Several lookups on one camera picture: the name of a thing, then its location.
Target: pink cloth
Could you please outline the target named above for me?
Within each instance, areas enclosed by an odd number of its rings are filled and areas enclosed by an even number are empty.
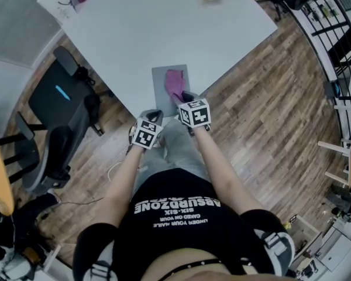
[[[183,71],[167,70],[165,89],[170,98],[174,101],[174,96],[183,102],[182,92],[185,89],[186,81],[183,79]]]

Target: chair armrest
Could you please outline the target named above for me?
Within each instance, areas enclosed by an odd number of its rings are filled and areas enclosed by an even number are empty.
[[[43,189],[42,181],[46,177],[46,167],[49,161],[49,144],[51,132],[48,131],[44,142],[43,155],[39,160],[36,168],[22,177],[22,186],[28,193],[37,196],[45,194],[48,189]]]
[[[25,136],[25,138],[31,141],[34,138],[35,134],[19,111],[16,113],[15,121],[20,132]]]
[[[71,55],[71,53],[68,50],[66,50],[63,46],[59,46],[56,49],[54,49],[53,55],[70,76],[73,76],[77,72],[79,68],[78,63],[74,59],[73,55]]]

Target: gray pants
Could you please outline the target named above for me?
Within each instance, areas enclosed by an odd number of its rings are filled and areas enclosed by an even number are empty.
[[[150,176],[175,168],[184,169],[209,181],[204,162],[192,142],[186,126],[180,121],[172,119],[164,127],[161,135],[165,139],[167,157],[165,158],[164,147],[152,148],[144,153],[143,164],[138,171],[133,195]]]
[[[343,188],[332,184],[326,192],[326,198],[345,213],[349,212],[351,207],[351,193],[347,187]]]

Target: floor plank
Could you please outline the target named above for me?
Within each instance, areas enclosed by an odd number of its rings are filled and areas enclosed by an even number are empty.
[[[262,7],[274,19],[273,5],[268,2]],[[89,67],[66,37],[59,44]],[[37,119],[27,101],[53,60],[52,55],[46,57],[15,108],[30,123]],[[92,77],[97,89],[105,88],[96,73]],[[336,114],[324,95],[324,81],[315,53],[287,14],[276,32],[203,93],[211,105],[211,135],[253,195],[283,221],[300,214],[320,230],[331,217],[331,205],[324,198],[331,180],[324,171],[341,172],[345,164],[341,155],[316,144],[323,140],[338,145],[340,139]],[[104,195],[107,172],[124,158],[127,132],[134,121],[117,98],[104,98],[101,124],[105,135],[87,132],[70,164],[72,179],[58,191],[62,201],[86,203]],[[7,134],[14,133],[12,117]],[[44,132],[36,140],[42,148]],[[3,153],[10,155],[12,147],[5,147]],[[20,190],[20,183],[14,191],[22,203],[30,198]],[[95,214],[96,204],[65,204],[39,227],[52,238],[53,246],[63,244],[60,256],[71,263],[76,237]]]

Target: white cable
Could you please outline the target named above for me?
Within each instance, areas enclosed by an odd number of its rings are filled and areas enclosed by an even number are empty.
[[[109,170],[108,170],[108,179],[110,182],[112,182],[110,176],[109,176],[109,173],[111,172],[111,170],[113,170],[117,165],[120,165],[122,162],[118,162],[116,163],[114,166],[112,166]]]

